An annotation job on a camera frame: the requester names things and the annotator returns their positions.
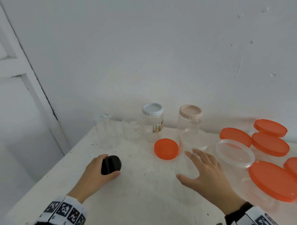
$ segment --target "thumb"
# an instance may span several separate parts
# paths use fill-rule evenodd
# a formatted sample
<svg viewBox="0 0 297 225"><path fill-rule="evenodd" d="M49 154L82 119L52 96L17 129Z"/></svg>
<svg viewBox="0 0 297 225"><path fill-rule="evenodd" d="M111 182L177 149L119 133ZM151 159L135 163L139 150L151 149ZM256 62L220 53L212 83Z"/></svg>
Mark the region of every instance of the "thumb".
<svg viewBox="0 0 297 225"><path fill-rule="evenodd" d="M182 185L194 189L194 185L195 185L195 180L186 177L185 175L182 174L177 174L176 178L181 182Z"/></svg>
<svg viewBox="0 0 297 225"><path fill-rule="evenodd" d="M120 174L121 174L121 172L117 170L117 171L112 172L110 174L104 175L105 182L108 182L110 180L113 180L113 179L117 178Z"/></svg>

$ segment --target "white door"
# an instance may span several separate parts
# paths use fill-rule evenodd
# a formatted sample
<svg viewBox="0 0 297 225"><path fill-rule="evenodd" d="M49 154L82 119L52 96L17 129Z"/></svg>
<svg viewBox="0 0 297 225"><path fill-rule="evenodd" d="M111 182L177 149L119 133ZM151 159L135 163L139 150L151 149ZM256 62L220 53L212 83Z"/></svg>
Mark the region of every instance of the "white door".
<svg viewBox="0 0 297 225"><path fill-rule="evenodd" d="M0 7L0 220L69 149Z"/></svg>

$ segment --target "scratch on table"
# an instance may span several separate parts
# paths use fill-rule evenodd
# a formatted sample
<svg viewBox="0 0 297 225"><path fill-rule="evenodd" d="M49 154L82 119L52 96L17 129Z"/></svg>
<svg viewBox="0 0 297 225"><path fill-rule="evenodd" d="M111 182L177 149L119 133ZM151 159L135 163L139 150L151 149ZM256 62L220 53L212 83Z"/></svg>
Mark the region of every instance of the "scratch on table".
<svg viewBox="0 0 297 225"><path fill-rule="evenodd" d="M238 70L237 70L237 73L236 73L235 78L237 77L237 75L238 75L239 72L240 72L241 63L242 63L242 54L241 54L241 57L240 57L240 63L239 63L239 67L238 67Z"/></svg>

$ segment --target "orange lid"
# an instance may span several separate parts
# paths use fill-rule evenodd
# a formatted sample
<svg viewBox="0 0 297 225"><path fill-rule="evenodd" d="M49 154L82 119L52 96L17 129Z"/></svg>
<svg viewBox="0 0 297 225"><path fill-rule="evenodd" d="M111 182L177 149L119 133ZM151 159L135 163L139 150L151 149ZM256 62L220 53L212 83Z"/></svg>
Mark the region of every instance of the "orange lid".
<svg viewBox="0 0 297 225"><path fill-rule="evenodd" d="M253 146L271 156L282 157L288 154L290 146L280 138L257 132L252 135Z"/></svg>
<svg viewBox="0 0 297 225"><path fill-rule="evenodd" d="M297 179L297 157L288 158L284 163L284 169Z"/></svg>
<svg viewBox="0 0 297 225"><path fill-rule="evenodd" d="M163 138L155 143L154 151L159 158L170 160L177 157L178 145L171 139Z"/></svg>
<svg viewBox="0 0 297 225"><path fill-rule="evenodd" d="M254 184L269 196L283 202L297 200L297 180L283 168L258 161L249 168L249 176Z"/></svg>
<svg viewBox="0 0 297 225"><path fill-rule="evenodd" d="M248 148L250 148L252 145L252 139L246 132L231 127L226 127L221 130L220 139L237 141L244 144Z"/></svg>
<svg viewBox="0 0 297 225"><path fill-rule="evenodd" d="M288 130L281 124L265 119L258 119L254 123L254 128L259 132L265 132L275 137L284 137Z"/></svg>

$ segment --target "table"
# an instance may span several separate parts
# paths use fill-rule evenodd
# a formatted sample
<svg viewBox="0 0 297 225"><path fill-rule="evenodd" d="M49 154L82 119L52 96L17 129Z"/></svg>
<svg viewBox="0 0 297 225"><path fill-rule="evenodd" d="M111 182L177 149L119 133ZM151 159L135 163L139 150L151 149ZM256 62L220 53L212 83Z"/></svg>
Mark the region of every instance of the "table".
<svg viewBox="0 0 297 225"><path fill-rule="evenodd" d="M165 161L155 156L153 144L122 138L121 122L117 122L121 136L114 149L98 147L95 128L58 162L12 209L7 216L15 224L31 224L57 196L66 195L84 172L88 163L98 155L117 155L122 161L121 175L103 186L84 202L88 224L217 224L225 223L223 213L176 179L177 159ZM163 138L173 138L176 129L163 128ZM208 133L213 152L219 141L217 134ZM297 155L297 144L288 157ZM257 195L246 195L238 186L236 192L243 198L259 201ZM283 203L263 194L261 207L279 224L295 224L297 203Z"/></svg>

